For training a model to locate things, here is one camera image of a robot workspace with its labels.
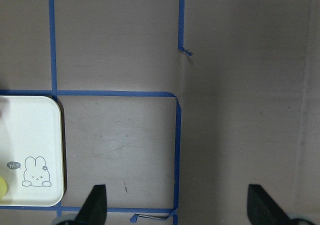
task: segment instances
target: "speech bubble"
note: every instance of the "speech bubble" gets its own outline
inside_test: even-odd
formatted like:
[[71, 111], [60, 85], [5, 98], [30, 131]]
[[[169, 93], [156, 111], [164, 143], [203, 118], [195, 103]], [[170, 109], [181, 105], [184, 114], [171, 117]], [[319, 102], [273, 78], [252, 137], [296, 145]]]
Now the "speech bubble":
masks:
[[21, 168], [21, 164], [17, 161], [10, 161], [6, 164], [6, 166], [11, 170], [16, 170]]

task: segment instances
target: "blue tape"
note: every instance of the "blue tape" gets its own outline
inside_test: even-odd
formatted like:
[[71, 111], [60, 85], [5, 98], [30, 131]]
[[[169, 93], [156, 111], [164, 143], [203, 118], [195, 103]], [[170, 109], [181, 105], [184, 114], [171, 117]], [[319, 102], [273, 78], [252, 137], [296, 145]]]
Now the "blue tape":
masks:
[[0, 209], [56, 211], [55, 206], [0, 206]]
[[152, 220], [160, 220], [160, 221], [166, 221], [170, 217], [177, 216], [177, 210], [173, 209], [167, 216], [154, 216], [154, 215], [146, 215], [146, 214], [138, 214], [135, 213], [131, 218], [131, 223], [136, 223], [138, 218], [145, 218], [145, 219], [152, 219]]
[[173, 195], [173, 207], [175, 209], [179, 207], [181, 121], [182, 121], [182, 110], [177, 98], [176, 112], [175, 112], [174, 195]]
[[[79, 212], [79, 206], [62, 206], [64, 212]], [[126, 208], [126, 207], [108, 207], [108, 213], [147, 213], [147, 214], [167, 214], [172, 208]]]
[[178, 215], [173, 216], [173, 225], [178, 225]]
[[57, 55], [56, 55], [56, 25], [55, 0], [49, 0], [49, 28], [50, 28], [50, 58], [51, 58], [51, 88], [52, 98], [57, 102]]
[[156, 97], [175, 98], [167, 91], [111, 91], [111, 90], [58, 90], [58, 96], [110, 96], [110, 97]]
[[4, 96], [52, 96], [51, 90], [0, 90], [0, 95]]
[[62, 209], [61, 209], [61, 201], [56, 204], [56, 216], [57, 218], [61, 217]]
[[192, 56], [192, 52], [184, 48], [185, 35], [185, 0], [179, 0], [179, 17], [178, 17], [178, 49], [188, 56]]

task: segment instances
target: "white tray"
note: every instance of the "white tray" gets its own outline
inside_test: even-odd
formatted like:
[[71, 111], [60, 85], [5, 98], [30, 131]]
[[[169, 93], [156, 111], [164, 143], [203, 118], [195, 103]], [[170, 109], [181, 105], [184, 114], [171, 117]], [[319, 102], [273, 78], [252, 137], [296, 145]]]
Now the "white tray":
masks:
[[49, 207], [64, 194], [61, 113], [45, 96], [0, 96], [0, 206]]

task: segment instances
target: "gray surface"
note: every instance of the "gray surface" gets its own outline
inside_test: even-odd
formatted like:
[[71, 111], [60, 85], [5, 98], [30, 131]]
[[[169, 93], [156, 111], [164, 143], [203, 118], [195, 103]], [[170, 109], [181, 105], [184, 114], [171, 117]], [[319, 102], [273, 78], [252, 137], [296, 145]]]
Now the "gray surface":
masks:
[[59, 99], [68, 179], [63, 206], [81, 207], [95, 184], [107, 184], [109, 207], [173, 206], [174, 98]]
[[56, 216], [55, 211], [0, 210], [5, 225], [50, 225]]
[[174, 91], [178, 0], [55, 4], [59, 89]]
[[311, 19], [310, 9], [311, 0], [186, 0], [194, 56], [183, 62], [181, 224], [249, 224], [249, 183], [320, 222], [319, 106], [306, 91], [319, 93], [319, 73], [306, 74], [319, 69], [307, 61], [319, 5]]
[[51, 89], [48, 0], [0, 0], [0, 89]]

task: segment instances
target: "painter's tape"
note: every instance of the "painter's tape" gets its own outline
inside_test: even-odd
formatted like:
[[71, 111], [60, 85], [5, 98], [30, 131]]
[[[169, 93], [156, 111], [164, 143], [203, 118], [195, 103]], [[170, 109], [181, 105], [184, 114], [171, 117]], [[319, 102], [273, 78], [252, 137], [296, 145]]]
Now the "painter's tape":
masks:
[[181, 143], [181, 122], [182, 109], [178, 98], [176, 99], [175, 112], [175, 146], [174, 146], [174, 192], [173, 192], [173, 207], [179, 207], [179, 186], [180, 186], [180, 143]]
[[131, 223], [136, 223], [138, 218], [144, 218], [144, 219], [152, 219], [152, 220], [159, 220], [159, 221], [166, 221], [170, 217], [176, 216], [177, 215], [177, 210], [174, 209], [172, 210], [167, 216], [153, 216], [153, 215], [147, 215], [147, 214], [138, 214], [135, 213], [131, 218], [130, 222]]
[[179, 0], [179, 17], [178, 17], [178, 49], [188, 56], [192, 56], [192, 52], [184, 48], [185, 36], [185, 0]]
[[[62, 206], [64, 212], [79, 212], [79, 206]], [[148, 214], [167, 214], [172, 211], [170, 208], [127, 208], [127, 207], [108, 207], [108, 213], [148, 213]]]
[[167, 91], [113, 91], [113, 90], [58, 90], [58, 96], [109, 96], [109, 97], [155, 97], [175, 98]]
[[0, 90], [2, 96], [52, 96], [51, 90], [11, 90], [3, 89]]
[[0, 206], [0, 209], [56, 211], [55, 206]]
[[62, 216], [61, 201], [58, 202], [55, 207], [56, 207], [56, 216], [57, 218], [59, 218]]
[[178, 215], [173, 216], [173, 225], [178, 225]]
[[57, 55], [56, 55], [56, 24], [55, 0], [49, 0], [50, 58], [51, 58], [51, 88], [52, 98], [57, 102]]

